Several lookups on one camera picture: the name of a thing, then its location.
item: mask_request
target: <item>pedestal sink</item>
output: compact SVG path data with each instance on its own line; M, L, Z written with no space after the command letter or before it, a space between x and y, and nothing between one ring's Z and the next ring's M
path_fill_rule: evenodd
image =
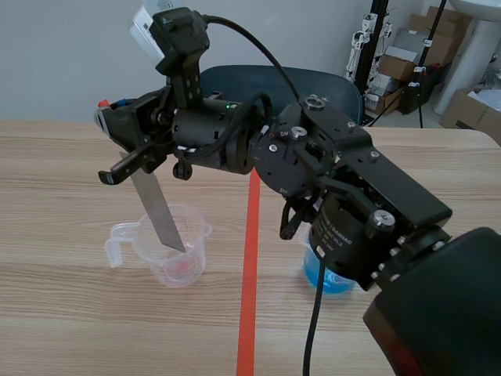
M449 0L458 12L477 19L475 31L463 55L452 65L434 112L443 115L454 93L476 85L501 39L501 0Z

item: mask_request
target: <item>red stripe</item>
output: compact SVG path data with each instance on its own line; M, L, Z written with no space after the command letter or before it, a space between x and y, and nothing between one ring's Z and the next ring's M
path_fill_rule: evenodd
M247 205L247 232L243 255L242 302L240 305L236 376L254 376L260 196L261 180L256 170L253 170L250 175Z

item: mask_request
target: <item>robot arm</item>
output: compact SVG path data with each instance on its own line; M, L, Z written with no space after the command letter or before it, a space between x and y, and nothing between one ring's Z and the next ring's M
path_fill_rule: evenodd
M468 271L482 283L490 280L500 287L499 235L480 229L449 242L442 227L452 211L376 150L363 128L319 98L293 103L277 119L272 119L272 103L264 93L249 103L224 101L217 93L204 98L198 61L209 47L210 19L182 8L145 23L145 45L154 43L150 55L157 58L167 84L98 109L100 128L129 152L109 172L99 173L101 181L119 184L139 168L151 173L171 154L178 158L175 177L184 180L194 164L240 174L255 167L263 182L285 199L284 240L292 239L302 222L310 222L310 244L322 265L364 290L374 283L383 289L364 320L397 374L441 374L438 370L447 362L457 366L459 371L451 373L457 375L478 367L475 353L467 352L466 342L479 339L471 320L499 334L496 308L485 304L499 304L499 296L478 299L481 315L470 312L473 316L451 321L460 301L452 284ZM320 197L317 211L314 203ZM440 294L431 281L440 286ZM481 285L463 283L461 288L465 286L477 297L488 294ZM444 302L443 294L454 300L449 308L436 310L433 304ZM449 332L460 327L464 335L456 333L460 341L447 348ZM498 336L482 338L483 350L499 348ZM486 345L489 338L492 348ZM452 350L444 360L445 348ZM499 359L489 357L484 369L499 366Z

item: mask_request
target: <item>chair backrest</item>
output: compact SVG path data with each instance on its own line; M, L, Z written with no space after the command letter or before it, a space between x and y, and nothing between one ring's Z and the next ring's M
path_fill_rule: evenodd
M306 97L316 94L327 99L329 106L343 111L357 124L362 122L363 105L359 90L350 81L335 74L285 67L287 74ZM212 67L201 74L205 96L222 92L222 98L236 102L251 100L258 92L266 92L272 99L274 115L295 101L286 82L273 66L227 65Z

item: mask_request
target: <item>clear plastic measuring cup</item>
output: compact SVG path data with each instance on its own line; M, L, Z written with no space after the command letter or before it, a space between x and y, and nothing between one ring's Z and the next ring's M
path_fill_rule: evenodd
M169 287L184 287L195 282L205 269L205 238L212 227L194 208L169 205L172 218L185 245L186 253L164 246L159 240L150 218L145 215L139 222L122 223L110 231L104 244L112 268L122 265L121 245L129 243L143 259L158 282Z

